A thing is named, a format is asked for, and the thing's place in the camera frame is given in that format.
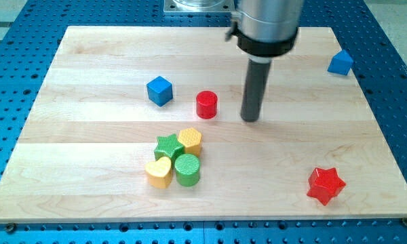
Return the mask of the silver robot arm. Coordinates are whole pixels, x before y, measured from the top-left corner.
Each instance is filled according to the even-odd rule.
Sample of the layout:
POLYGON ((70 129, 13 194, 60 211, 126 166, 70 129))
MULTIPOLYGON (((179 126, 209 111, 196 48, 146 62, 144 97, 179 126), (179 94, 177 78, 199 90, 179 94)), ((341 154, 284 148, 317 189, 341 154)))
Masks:
POLYGON ((240 0, 225 40, 237 37, 238 48, 249 59, 268 64, 294 47, 303 4, 303 0, 240 0))

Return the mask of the silver robot base flange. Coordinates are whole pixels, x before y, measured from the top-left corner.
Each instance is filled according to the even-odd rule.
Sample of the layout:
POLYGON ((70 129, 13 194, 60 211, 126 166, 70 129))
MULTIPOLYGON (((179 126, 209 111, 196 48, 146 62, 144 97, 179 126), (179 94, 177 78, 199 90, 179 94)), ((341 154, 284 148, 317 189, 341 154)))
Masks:
POLYGON ((234 0, 164 0, 163 11, 169 14, 231 12, 234 0))

